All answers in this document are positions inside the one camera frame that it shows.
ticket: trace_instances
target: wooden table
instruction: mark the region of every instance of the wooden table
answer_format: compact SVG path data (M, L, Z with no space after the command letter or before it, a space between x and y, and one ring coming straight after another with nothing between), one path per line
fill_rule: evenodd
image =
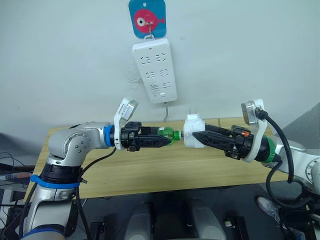
M242 117L206 119L206 123L229 129L231 125L247 126ZM184 121L143 123L143 126L168 126L183 129ZM43 144L34 173L39 175L48 156L48 139L58 128L50 129ZM94 149L83 167L109 152ZM80 184L81 198L195 189L241 184L263 183L269 168L259 162L246 163L226 157L222 150L212 147L186 148L184 141L162 148L142 148L137 152L116 151L113 156L91 167ZM273 181L285 180L287 175L276 172Z

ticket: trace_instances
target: green ring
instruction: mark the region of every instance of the green ring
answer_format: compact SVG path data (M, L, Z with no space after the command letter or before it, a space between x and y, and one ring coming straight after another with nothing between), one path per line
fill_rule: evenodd
M269 138L267 136L265 136L265 137L268 140L269 150L270 150L268 158L263 162L263 163L267 164L267 163L270 163L273 161L273 159L276 155L276 146L275 146L275 143L271 140L271 138Z

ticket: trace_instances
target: electrical outlet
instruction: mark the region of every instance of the electrical outlet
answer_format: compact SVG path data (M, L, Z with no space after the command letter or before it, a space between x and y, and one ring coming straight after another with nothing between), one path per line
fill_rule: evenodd
M152 103L177 100L174 65L168 39L137 43L132 54Z

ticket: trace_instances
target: shoe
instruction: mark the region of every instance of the shoe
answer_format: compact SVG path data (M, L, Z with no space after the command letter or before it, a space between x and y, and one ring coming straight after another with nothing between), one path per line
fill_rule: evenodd
M280 224L280 218L279 218L279 207L276 205L273 201L270 199L263 197L263 196L257 196L255 198L257 206L267 215L272 217L278 225Z

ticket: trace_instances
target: green plastic bottle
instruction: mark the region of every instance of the green plastic bottle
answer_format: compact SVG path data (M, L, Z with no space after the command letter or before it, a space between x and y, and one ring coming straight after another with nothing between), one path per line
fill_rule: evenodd
M159 127L157 130L157 134L166 137L171 140L171 143L168 145L174 144L175 141L179 141L181 139L181 131L175 131L171 127Z

